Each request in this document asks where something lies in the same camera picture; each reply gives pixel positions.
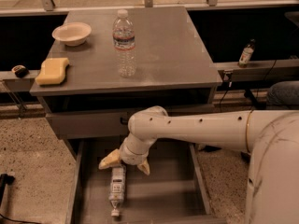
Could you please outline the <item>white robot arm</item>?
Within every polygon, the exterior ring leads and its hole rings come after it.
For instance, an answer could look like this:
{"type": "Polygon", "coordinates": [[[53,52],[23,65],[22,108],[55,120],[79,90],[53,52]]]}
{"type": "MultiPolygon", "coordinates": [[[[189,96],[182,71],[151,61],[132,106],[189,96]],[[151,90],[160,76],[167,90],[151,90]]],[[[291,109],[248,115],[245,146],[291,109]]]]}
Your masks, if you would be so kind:
{"type": "Polygon", "coordinates": [[[299,112],[253,110],[170,116],[160,106],[134,113],[121,146],[99,163],[121,162],[150,172],[148,155],[160,138],[250,154],[244,224],[299,224],[299,112]]]}

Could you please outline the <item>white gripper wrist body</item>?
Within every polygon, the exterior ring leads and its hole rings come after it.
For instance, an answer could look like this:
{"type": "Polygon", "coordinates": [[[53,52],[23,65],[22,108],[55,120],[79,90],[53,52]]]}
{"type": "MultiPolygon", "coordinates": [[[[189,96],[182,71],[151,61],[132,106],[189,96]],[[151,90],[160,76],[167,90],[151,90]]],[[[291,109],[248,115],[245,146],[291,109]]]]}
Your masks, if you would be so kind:
{"type": "Polygon", "coordinates": [[[140,165],[145,162],[155,138],[141,140],[129,134],[120,146],[120,159],[129,165],[140,165]]]}

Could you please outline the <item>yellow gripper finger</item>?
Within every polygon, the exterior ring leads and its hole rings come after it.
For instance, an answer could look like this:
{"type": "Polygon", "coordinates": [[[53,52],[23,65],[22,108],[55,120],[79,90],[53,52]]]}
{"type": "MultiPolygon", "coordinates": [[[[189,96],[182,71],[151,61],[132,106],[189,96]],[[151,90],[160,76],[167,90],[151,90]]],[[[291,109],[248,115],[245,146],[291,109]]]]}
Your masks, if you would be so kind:
{"type": "Polygon", "coordinates": [[[138,164],[137,168],[145,175],[150,175],[150,165],[147,160],[144,160],[141,164],[138,164]]]}
{"type": "Polygon", "coordinates": [[[100,170],[104,170],[107,168],[118,166],[120,164],[121,164],[120,151],[116,148],[100,161],[98,168],[100,170]]]}

